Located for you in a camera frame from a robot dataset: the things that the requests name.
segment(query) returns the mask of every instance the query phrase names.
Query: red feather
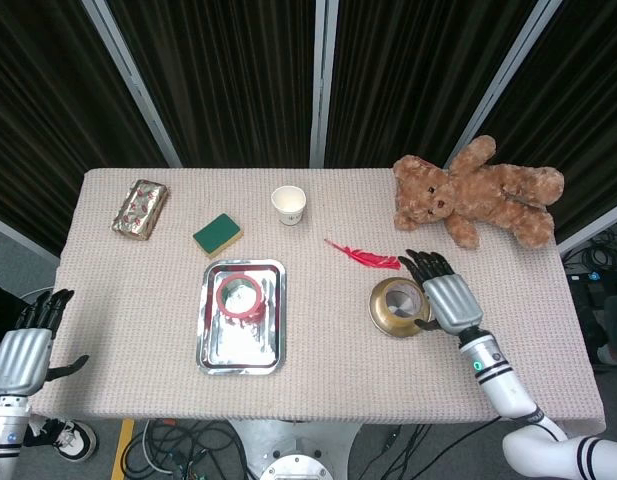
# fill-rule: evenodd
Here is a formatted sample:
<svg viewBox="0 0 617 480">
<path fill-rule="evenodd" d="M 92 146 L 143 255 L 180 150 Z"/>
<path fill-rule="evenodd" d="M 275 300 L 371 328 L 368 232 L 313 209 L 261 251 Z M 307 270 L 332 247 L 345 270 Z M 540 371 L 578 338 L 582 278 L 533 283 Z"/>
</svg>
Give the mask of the red feather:
<svg viewBox="0 0 617 480">
<path fill-rule="evenodd" d="M 332 245 L 340 252 L 344 252 L 353 260 L 361 263 L 362 265 L 366 265 L 367 267 L 373 268 L 390 268 L 392 270 L 399 270 L 401 268 L 401 263 L 397 260 L 397 257 L 394 256 L 384 256 L 384 255 L 375 255 L 374 253 L 364 252 L 363 250 L 356 249 L 351 250 L 350 247 L 341 247 L 336 243 L 331 242 L 328 239 L 324 238 L 324 242 L 328 245 Z"/>
</svg>

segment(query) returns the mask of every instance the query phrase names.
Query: teddy bear ear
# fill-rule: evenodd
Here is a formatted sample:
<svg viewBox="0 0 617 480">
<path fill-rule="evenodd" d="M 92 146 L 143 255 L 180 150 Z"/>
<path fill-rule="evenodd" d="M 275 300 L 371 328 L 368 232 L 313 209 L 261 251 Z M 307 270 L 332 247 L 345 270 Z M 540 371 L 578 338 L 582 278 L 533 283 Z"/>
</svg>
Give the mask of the teddy bear ear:
<svg viewBox="0 0 617 480">
<path fill-rule="evenodd" d="M 393 172 L 395 172 L 395 176 L 397 178 L 400 178 L 401 176 L 405 175 L 406 172 L 413 170 L 423 170 L 431 167 L 434 167 L 434 165 L 430 164 L 422 158 L 416 157 L 414 155 L 406 155 L 395 162 L 392 170 Z"/>
</svg>

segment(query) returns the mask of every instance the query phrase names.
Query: yellow floor marking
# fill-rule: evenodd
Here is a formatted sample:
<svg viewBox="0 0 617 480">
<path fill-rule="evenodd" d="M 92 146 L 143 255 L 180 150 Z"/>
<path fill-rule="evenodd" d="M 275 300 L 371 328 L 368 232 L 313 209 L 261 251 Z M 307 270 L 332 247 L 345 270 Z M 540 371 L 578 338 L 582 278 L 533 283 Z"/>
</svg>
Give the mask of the yellow floor marking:
<svg viewBox="0 0 617 480">
<path fill-rule="evenodd" d="M 132 430 L 135 427 L 135 421 L 129 418 L 124 418 L 119 432 L 119 442 L 117 443 L 117 455 L 115 455 L 115 464 L 112 466 L 112 475 L 110 480 L 124 480 L 126 478 L 121 471 L 121 454 L 124 453 L 124 448 L 132 438 Z"/>
</svg>

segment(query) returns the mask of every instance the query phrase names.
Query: green sponge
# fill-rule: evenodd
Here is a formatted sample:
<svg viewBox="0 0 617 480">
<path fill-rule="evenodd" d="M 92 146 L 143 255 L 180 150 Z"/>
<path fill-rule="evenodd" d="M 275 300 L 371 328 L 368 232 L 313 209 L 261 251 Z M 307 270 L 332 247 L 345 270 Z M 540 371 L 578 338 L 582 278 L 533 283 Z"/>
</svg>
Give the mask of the green sponge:
<svg viewBox="0 0 617 480">
<path fill-rule="evenodd" d="M 195 233 L 192 238 L 208 255 L 208 258 L 213 258 L 239 240 L 243 234 L 239 225 L 233 222 L 228 215 L 222 213 Z"/>
</svg>

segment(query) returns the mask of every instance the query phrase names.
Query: robotic arm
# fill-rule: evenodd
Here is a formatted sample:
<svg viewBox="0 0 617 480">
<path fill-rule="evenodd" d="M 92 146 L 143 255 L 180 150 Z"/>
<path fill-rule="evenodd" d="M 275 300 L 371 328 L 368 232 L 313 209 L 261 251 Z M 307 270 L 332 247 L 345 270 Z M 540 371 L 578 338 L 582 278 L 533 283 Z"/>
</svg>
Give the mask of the robotic arm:
<svg viewBox="0 0 617 480">
<path fill-rule="evenodd" d="M 525 426 L 508 434 L 503 450 L 510 466 L 527 477 L 617 480 L 617 443 L 595 437 L 568 439 L 530 397 L 495 337 L 479 324 L 483 312 L 466 285 L 438 253 L 406 250 L 399 257 L 428 296 L 436 320 L 417 323 L 459 337 L 459 349 L 475 370 L 475 379 L 502 417 Z"/>
<path fill-rule="evenodd" d="M 14 478 L 28 419 L 28 397 L 44 382 L 76 372 L 88 360 L 87 355 L 66 367 L 49 368 L 53 339 L 61 323 L 64 308 L 72 298 L 71 290 L 39 296 L 19 316 L 15 330 L 6 333 L 0 346 L 0 480 Z"/>
</svg>

